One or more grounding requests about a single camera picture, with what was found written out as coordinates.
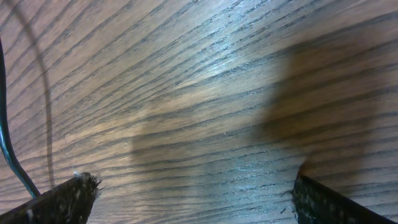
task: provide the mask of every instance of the blue wire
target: blue wire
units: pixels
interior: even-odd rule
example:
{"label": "blue wire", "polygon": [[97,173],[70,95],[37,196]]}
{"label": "blue wire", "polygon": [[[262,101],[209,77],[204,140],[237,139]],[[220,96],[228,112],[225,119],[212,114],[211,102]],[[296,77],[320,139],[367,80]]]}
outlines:
{"label": "blue wire", "polygon": [[32,198],[36,198],[40,195],[40,192],[37,190],[32,180],[19,164],[17,157],[15,156],[14,150],[12,149],[7,122],[6,88],[6,66],[4,63],[4,54],[2,51],[0,39],[0,147],[11,170],[25,185],[26,190],[30,193]]}

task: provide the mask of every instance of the wood grain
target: wood grain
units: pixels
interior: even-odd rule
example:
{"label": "wood grain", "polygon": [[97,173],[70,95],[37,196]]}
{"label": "wood grain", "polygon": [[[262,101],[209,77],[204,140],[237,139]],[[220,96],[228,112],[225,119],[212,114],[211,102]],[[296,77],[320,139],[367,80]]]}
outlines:
{"label": "wood grain", "polygon": [[[41,192],[99,174],[90,223],[295,223],[303,161],[398,221],[396,0],[0,7],[18,159]],[[6,212],[29,194],[0,161]]]}

